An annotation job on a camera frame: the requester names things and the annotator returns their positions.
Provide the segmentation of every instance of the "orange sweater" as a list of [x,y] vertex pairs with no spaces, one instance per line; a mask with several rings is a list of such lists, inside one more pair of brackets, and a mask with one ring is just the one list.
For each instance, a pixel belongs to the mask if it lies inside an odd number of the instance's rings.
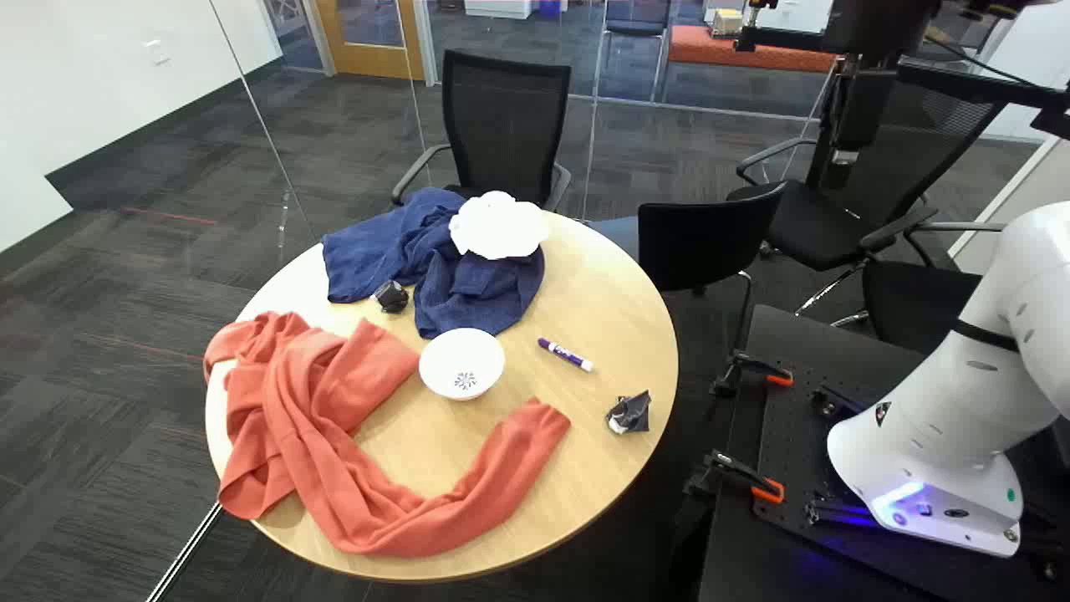
[[266,313],[212,339],[205,380],[231,358],[234,449],[219,503],[253,520],[296,490],[347,553],[430,556],[478,537],[513,514],[569,427],[533,399],[494,428],[452,492],[424,499],[392,483],[349,434],[416,369],[418,356],[394,336],[362,321],[347,340],[296,314]]

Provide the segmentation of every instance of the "baseboard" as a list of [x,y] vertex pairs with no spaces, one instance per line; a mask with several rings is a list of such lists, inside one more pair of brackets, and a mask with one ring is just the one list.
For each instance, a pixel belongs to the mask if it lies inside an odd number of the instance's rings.
[[[245,74],[245,79],[253,84],[278,73],[281,68],[282,57],[279,57]],[[122,138],[103,145],[80,158],[76,158],[50,173],[46,173],[45,179],[48,180],[48,183],[50,183],[56,189],[62,190],[63,187],[79,180],[80,177],[86,176],[100,166],[111,160],[116,154],[146,143],[159,134],[159,132],[173,126],[180,121],[189,119],[194,114],[203,112],[205,109],[217,105],[224,97],[239,92],[244,93],[244,87],[242,86],[241,79],[234,79],[230,83],[217,88],[196,101],[179,107],[159,119],[138,127]]]

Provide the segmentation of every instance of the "chair back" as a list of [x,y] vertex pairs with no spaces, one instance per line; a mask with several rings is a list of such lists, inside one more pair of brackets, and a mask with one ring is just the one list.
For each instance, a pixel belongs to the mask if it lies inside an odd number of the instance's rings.
[[671,0],[607,0],[606,20],[669,24]]
[[658,290],[725,278],[758,253],[786,184],[740,188],[724,202],[639,205],[639,264]]
[[876,138],[859,153],[846,185],[822,192],[874,227],[896,219],[966,152],[1004,106],[897,81]]
[[550,195],[571,67],[446,50],[442,111],[461,187]]

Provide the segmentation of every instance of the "blue cloth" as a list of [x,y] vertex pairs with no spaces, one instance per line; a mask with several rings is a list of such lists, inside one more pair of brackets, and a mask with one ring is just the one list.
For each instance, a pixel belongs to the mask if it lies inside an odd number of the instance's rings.
[[449,218],[463,203],[456,192],[424,188],[404,206],[324,235],[327,299],[352,304],[395,279],[416,284],[416,330],[424,339],[455,328],[498,335],[517,324],[542,282],[542,249],[495,261],[461,254]]

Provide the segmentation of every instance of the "orange cushion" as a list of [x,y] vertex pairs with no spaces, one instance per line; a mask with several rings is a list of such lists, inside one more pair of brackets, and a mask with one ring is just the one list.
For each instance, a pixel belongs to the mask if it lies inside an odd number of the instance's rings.
[[669,60],[815,73],[827,73],[836,60],[836,55],[777,46],[759,46],[753,52],[737,52],[732,42],[710,37],[709,29],[704,26],[674,25]]

